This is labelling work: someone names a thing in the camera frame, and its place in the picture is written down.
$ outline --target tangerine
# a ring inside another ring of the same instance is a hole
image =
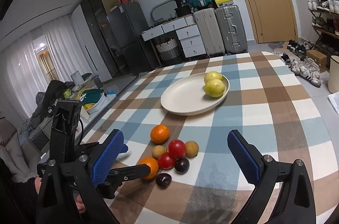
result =
[[[157,172],[158,172],[158,169],[159,169],[159,165],[158,165],[157,160],[155,160],[152,157],[146,157],[146,158],[144,158],[140,161],[139,165],[142,165],[142,164],[146,164],[147,166],[150,167],[150,174],[143,177],[143,179],[151,180],[151,179],[155,178],[155,176],[157,176]]]
[[[150,132],[151,140],[156,144],[161,144],[169,138],[169,128],[164,125],[155,126]]]

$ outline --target white curtain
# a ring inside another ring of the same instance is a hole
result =
[[[72,81],[71,75],[93,73],[75,36],[68,15],[42,25],[53,64],[63,82]]]
[[[37,108],[35,96],[48,86],[30,32],[0,53],[0,76],[1,86],[16,113],[22,120],[30,118]]]

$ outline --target plaid tablecloth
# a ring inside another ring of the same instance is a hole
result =
[[[160,97],[168,86],[209,71],[220,72],[230,82],[220,106],[190,117],[162,109]],[[238,129],[262,154],[277,161],[300,158],[305,162],[319,223],[339,202],[338,164],[325,124],[294,74],[271,53],[224,56],[156,69],[136,82],[84,141],[102,142],[114,128],[120,129],[129,152],[120,154],[114,167],[132,166],[151,156],[154,144],[150,131],[158,124],[169,127],[168,141],[196,141],[199,154],[190,159],[188,173],[168,171],[172,183],[166,190],[160,190],[154,180],[124,183],[116,198],[107,201],[122,224],[231,222],[254,188],[227,147],[232,129]],[[277,183],[261,223],[267,221],[278,192]]]

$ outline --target silver suitcase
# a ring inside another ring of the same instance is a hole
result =
[[[208,55],[225,53],[224,43],[215,16],[215,10],[213,8],[208,8],[197,11],[194,13],[194,18],[198,25],[206,53]]]
[[[245,28],[242,23],[239,7],[237,5],[227,5],[218,8],[216,9],[216,16],[228,54],[247,53]]]

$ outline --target red tomato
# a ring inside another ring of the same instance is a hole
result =
[[[175,165],[175,159],[170,156],[168,152],[160,155],[158,159],[158,165],[162,169],[171,169]]]
[[[186,146],[183,141],[173,140],[168,144],[168,152],[173,158],[182,158],[186,155]]]

